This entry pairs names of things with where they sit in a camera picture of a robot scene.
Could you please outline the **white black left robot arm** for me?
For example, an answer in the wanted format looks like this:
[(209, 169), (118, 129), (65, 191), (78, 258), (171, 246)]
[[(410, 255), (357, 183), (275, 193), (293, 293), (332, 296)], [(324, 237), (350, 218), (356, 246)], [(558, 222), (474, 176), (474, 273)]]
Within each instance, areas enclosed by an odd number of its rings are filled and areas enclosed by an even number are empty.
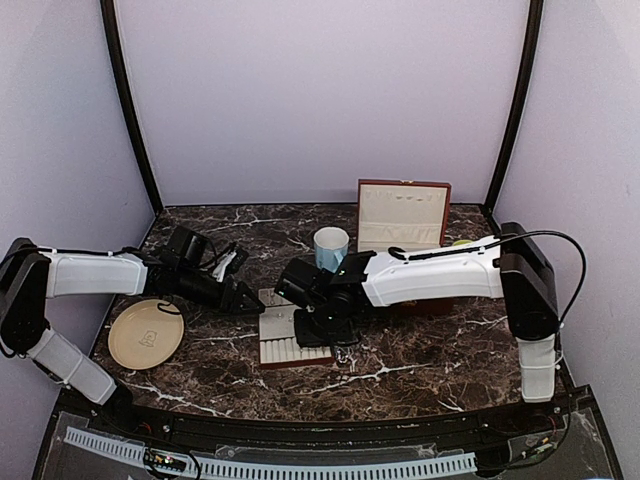
[(48, 314), (61, 317), (74, 306), (104, 313), (116, 295), (180, 297), (223, 314), (261, 314), (257, 294), (233, 277), (247, 257), (235, 242), (216, 251), (208, 237), (183, 226), (150, 253), (62, 249), (19, 237), (1, 260), (1, 351), (31, 360), (102, 407), (103, 421), (117, 434), (134, 435), (141, 415), (128, 404), (128, 388), (68, 339), (73, 321), (58, 330)]

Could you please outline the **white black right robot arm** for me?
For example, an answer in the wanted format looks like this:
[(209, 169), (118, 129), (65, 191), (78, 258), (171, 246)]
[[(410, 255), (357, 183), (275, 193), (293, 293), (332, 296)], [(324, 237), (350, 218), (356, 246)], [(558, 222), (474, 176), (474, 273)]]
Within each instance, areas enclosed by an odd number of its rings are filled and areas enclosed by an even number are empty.
[(334, 271), (294, 258), (275, 292), (296, 305), (296, 341), (311, 348), (357, 343), (354, 323), (374, 308), (442, 298), (503, 299), (518, 344), (524, 400), (511, 410), (510, 424), (530, 434), (549, 416), (560, 328), (555, 274), (516, 222), (466, 245), (348, 254)]

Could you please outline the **brown jewelry tray insert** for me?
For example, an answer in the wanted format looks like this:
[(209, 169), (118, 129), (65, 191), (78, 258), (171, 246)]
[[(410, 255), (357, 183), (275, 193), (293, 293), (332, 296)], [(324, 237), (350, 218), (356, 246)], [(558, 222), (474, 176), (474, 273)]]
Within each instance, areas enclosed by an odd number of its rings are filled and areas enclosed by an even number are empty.
[(259, 316), (259, 363), (262, 369), (282, 369), (334, 362), (329, 347), (302, 348), (295, 338), (294, 312), (297, 306), (274, 292), (260, 289), (265, 311)]

